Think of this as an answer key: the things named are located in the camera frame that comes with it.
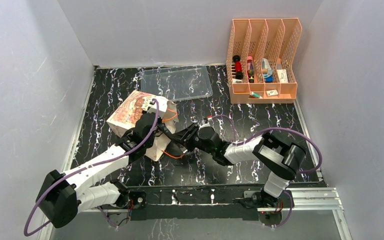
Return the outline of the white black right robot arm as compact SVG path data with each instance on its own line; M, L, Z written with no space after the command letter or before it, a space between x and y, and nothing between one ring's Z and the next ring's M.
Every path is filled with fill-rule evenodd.
M222 140L208 124L192 123L175 133L162 124L157 128L188 152L201 150L211 155L219 165L233 166L244 161L259 161L268 167L270 174L261 192L237 199L237 203L246 208L275 208L282 199L282 192L296 178L307 154L303 147L283 141L272 130L242 142L230 142Z

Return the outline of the printed white paper bag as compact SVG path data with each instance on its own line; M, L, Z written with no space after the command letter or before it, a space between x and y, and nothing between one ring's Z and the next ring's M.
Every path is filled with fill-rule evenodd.
M122 137L128 130L134 128L140 117L147 113L151 100L156 96L158 95L138 90L133 91L107 119L106 122L112 132L118 137ZM177 106L169 99L167 112L161 119L172 133L176 131Z

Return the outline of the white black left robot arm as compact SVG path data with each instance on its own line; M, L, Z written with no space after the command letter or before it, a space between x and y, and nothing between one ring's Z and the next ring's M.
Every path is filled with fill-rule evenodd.
M156 146L157 138L169 138L174 133L155 113L145 113L133 128L126 130L102 154L65 172L49 172L38 193L35 207L40 208L55 228L66 226L85 210L103 205L139 207L137 198L140 194L129 190L119 180L110 180L101 185L96 183L142 158L148 149Z

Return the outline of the clear plastic tray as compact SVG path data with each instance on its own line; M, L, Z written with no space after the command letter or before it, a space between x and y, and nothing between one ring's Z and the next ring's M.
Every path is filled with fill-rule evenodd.
M145 70L140 77L140 90L173 102L208 98L213 95L209 73L204 65Z

